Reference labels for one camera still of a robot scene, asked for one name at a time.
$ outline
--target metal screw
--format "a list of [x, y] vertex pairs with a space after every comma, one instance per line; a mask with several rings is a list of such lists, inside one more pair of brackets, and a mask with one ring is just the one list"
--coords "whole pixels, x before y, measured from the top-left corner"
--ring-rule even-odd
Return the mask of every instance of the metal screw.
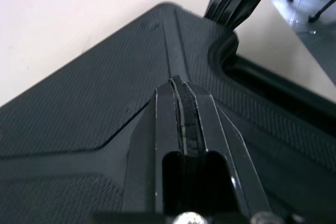
[[272, 212], [258, 212], [253, 215], [251, 224], [285, 224], [279, 216]]
[[184, 212], [174, 219], [173, 224], [208, 224], [208, 222], [195, 212]]

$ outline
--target white desk surface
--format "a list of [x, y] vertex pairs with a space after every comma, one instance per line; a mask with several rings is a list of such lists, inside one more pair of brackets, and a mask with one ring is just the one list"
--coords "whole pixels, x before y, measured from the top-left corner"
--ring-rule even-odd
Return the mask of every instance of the white desk surface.
[[[209, 0], [0, 0], [0, 106], [154, 5]], [[270, 0], [237, 29], [238, 53], [330, 100], [336, 89]]]

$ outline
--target gray floor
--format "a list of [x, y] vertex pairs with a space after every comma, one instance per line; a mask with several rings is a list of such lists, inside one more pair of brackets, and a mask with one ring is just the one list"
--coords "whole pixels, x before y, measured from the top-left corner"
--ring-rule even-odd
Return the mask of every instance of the gray floor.
[[312, 24], [308, 23], [308, 16], [329, 0], [271, 1], [336, 84], [336, 3]]

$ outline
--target dark slot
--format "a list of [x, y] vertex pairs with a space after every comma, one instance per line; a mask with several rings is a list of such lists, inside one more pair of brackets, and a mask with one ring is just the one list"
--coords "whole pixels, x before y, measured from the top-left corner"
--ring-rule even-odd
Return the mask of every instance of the dark slot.
[[182, 156], [173, 153], [163, 160], [165, 214], [178, 215], [193, 211], [211, 216], [237, 212], [235, 191], [224, 158], [217, 153], [207, 153], [195, 174], [182, 174], [182, 164], [186, 158], [183, 160]]
[[166, 215], [177, 216], [181, 213], [181, 183], [181, 156], [179, 153], [169, 153], [162, 161], [163, 209]]
[[241, 57], [224, 66], [224, 72], [267, 100], [336, 136], [334, 103]]

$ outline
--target textured plastic surface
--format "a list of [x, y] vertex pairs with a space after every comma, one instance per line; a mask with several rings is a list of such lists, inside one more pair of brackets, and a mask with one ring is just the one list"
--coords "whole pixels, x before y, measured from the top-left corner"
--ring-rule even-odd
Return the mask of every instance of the textured plastic surface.
[[0, 219], [83, 223], [119, 211], [138, 113], [174, 75], [230, 115], [275, 209], [331, 213], [335, 139], [217, 76], [208, 50], [223, 36], [234, 34], [159, 5], [0, 108]]

